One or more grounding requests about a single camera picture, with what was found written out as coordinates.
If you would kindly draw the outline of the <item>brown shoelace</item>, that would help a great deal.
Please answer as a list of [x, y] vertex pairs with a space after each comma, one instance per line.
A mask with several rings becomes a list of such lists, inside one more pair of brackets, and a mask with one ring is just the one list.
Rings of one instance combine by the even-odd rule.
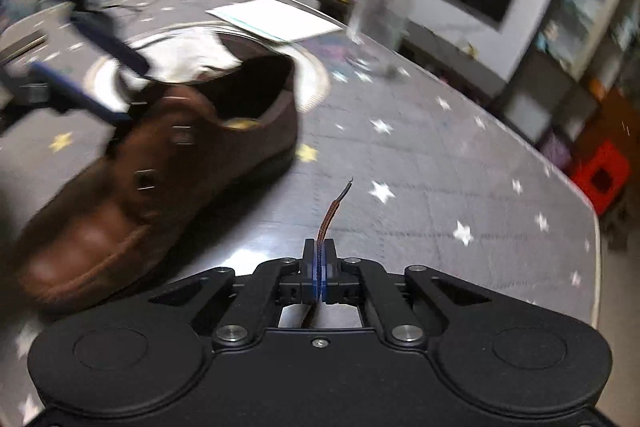
[[338, 208], [340, 208], [340, 206], [341, 206], [341, 202], [343, 202], [343, 199], [346, 197], [346, 195], [348, 194], [348, 192], [352, 188], [352, 182], [354, 182], [354, 179], [350, 179], [346, 183], [346, 185], [343, 188], [343, 190], [341, 191], [341, 193], [338, 194], [337, 198], [334, 199], [333, 202], [331, 202], [331, 205], [329, 205], [328, 210], [326, 210], [326, 214], [324, 215], [323, 220], [322, 220], [321, 225], [320, 225], [320, 228], [318, 230], [318, 234], [317, 234], [317, 238], [316, 238], [317, 242], [322, 243], [326, 239], [326, 233], [328, 233], [328, 231], [329, 231], [329, 227], [330, 227], [335, 215], [337, 214]]

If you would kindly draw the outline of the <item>brown leather shoe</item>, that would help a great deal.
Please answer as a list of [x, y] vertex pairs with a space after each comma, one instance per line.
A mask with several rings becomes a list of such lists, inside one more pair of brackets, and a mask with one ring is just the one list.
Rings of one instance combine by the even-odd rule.
[[68, 312], [152, 270], [228, 186], [291, 165], [298, 138], [291, 57], [250, 57], [216, 78], [151, 83], [104, 154], [17, 239], [13, 271], [41, 309]]

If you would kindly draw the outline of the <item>induction cooker in table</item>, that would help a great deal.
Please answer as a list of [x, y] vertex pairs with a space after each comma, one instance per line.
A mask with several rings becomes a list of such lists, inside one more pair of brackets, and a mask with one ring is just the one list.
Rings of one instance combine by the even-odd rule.
[[[310, 112], [331, 89], [330, 75], [324, 65], [302, 46], [263, 42], [227, 23], [170, 25], [138, 35], [129, 44], [149, 61], [151, 77], [163, 83], [186, 83], [201, 72], [218, 76], [250, 55], [275, 53], [294, 61], [299, 112]], [[148, 80], [130, 72], [119, 61], [104, 56], [90, 66], [82, 87], [109, 109], [123, 112], [147, 83]]]

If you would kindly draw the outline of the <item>white cloth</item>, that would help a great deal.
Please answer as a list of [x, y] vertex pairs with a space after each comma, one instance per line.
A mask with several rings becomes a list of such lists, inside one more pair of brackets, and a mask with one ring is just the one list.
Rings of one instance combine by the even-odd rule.
[[241, 64], [206, 27], [192, 27], [171, 31], [154, 37], [137, 48], [151, 65], [152, 79], [184, 83], [194, 80], [206, 70], [227, 72]]

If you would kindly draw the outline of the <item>white paper sheet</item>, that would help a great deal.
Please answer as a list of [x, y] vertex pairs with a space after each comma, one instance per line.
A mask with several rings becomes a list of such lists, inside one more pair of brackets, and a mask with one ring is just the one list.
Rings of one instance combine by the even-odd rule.
[[339, 31], [322, 17], [277, 0], [252, 0], [208, 10], [207, 14], [272, 42], [288, 43]]

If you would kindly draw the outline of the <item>clear glass mug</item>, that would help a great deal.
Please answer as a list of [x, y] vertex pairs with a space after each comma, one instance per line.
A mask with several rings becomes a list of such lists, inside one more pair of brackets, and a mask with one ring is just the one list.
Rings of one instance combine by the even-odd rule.
[[412, 0], [355, 0], [346, 35], [346, 61], [367, 75], [386, 76], [388, 52], [396, 52], [404, 38]]

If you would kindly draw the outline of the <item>red plastic stool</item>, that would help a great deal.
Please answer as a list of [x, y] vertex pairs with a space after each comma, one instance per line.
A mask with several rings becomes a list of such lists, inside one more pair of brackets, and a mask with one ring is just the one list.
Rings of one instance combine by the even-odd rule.
[[627, 157], [611, 142], [604, 141], [588, 160], [581, 160], [570, 179], [590, 200], [599, 217], [608, 208], [626, 185], [631, 175]]

